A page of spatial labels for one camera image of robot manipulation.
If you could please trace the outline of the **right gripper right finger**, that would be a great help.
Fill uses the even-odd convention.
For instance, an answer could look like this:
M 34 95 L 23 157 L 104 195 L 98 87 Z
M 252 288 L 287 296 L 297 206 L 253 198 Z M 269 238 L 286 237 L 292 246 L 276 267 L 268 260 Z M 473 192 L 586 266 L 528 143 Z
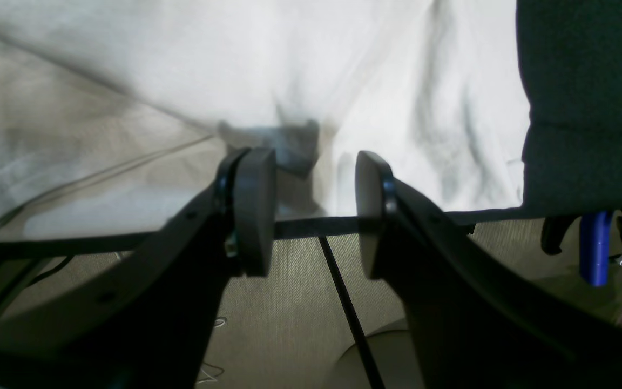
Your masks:
M 427 388 L 622 388 L 622 330 L 477 246 L 377 153 L 356 157 L 363 270 L 402 301 Z

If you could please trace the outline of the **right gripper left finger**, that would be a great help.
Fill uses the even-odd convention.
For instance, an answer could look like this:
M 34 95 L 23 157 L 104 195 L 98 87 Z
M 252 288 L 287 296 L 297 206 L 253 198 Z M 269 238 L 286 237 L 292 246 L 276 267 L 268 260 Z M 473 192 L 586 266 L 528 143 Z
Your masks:
M 274 150 L 229 155 L 128 258 L 7 319 L 25 288 L 62 266 L 44 272 L 49 254 L 0 254 L 0 387 L 192 388 L 229 280 L 269 273 L 275 183 Z

